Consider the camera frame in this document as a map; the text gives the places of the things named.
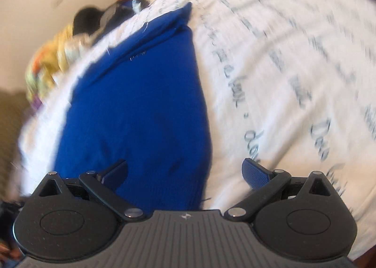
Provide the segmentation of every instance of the beige wall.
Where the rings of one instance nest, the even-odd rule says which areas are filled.
[[[0,0],[0,88],[24,88],[33,53],[73,21],[85,5],[105,8],[116,0]]]

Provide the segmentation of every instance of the metal screw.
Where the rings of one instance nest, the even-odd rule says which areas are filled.
[[[141,217],[143,214],[144,212],[139,208],[129,208],[124,212],[124,215],[129,218]]]
[[[247,211],[241,207],[233,207],[229,209],[227,212],[232,217],[241,217],[247,213]]]

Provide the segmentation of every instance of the brown floor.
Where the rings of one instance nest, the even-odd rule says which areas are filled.
[[[376,246],[354,261],[358,268],[376,268]]]

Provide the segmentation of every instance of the bed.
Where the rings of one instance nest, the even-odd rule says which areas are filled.
[[[251,157],[293,176],[321,170],[353,214],[355,259],[376,244],[376,4],[373,0],[157,0],[70,68],[22,130],[23,193],[54,168],[87,69],[146,22],[192,3],[188,26],[212,142],[203,209],[250,188]]]

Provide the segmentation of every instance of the blue fabric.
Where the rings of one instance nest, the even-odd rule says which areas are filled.
[[[189,3],[146,23],[78,82],[56,158],[62,177],[125,159],[119,196],[146,212],[199,208],[211,140],[190,12]]]
[[[273,173],[259,165],[250,158],[246,158],[241,165],[241,173],[245,182],[254,190],[266,185],[271,179]]]
[[[18,264],[19,262],[15,262],[9,259],[3,264],[2,268],[15,268]]]

